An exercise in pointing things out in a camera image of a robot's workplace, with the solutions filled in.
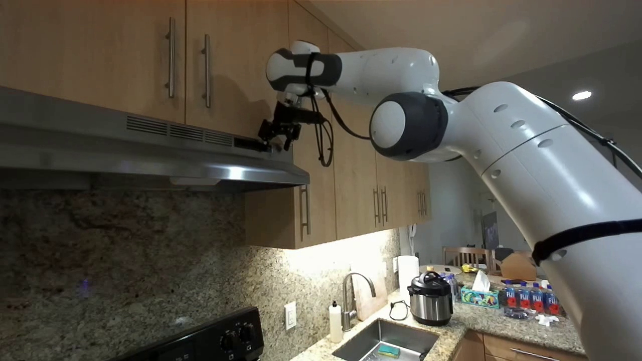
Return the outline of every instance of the rice cooker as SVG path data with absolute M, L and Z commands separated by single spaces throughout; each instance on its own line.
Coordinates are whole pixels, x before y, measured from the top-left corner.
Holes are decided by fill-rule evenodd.
M 408 286 L 410 309 L 418 323 L 448 325 L 454 315 L 449 283 L 436 270 L 418 274 Z

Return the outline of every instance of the ceiling light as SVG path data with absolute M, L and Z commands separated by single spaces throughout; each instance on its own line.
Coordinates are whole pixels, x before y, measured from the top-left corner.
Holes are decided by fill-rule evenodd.
M 591 96 L 595 96 L 595 92 L 585 88 L 585 91 L 574 92 L 570 99 L 576 101 L 576 103 L 585 103 Z

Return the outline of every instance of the kitchen sink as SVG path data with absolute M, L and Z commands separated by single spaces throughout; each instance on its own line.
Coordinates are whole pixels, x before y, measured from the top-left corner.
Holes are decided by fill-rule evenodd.
M 333 355 L 345 361 L 418 361 L 436 345 L 438 335 L 424 328 L 406 327 L 385 319 L 377 319 L 342 345 Z

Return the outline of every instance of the white robotic arm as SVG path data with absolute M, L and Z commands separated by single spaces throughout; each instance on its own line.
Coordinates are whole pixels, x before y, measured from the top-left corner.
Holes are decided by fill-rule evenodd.
M 560 113 L 510 83 L 448 99 L 426 50 L 315 52 L 273 54 L 273 88 L 291 104 L 309 88 L 371 103 L 385 156 L 462 155 L 535 248 L 591 360 L 642 360 L 642 196 Z

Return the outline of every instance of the appliance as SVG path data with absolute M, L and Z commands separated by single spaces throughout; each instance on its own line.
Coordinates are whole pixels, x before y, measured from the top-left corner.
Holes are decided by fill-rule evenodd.
M 0 88 L 0 188 L 239 193 L 307 182 L 291 152 L 261 140 Z
M 261 353 L 260 309 L 250 306 L 205 327 L 132 352 L 117 361 L 258 361 Z
M 439 272 L 418 274 L 410 290 L 410 309 L 418 323 L 448 325 L 454 315 L 454 294 L 449 283 Z

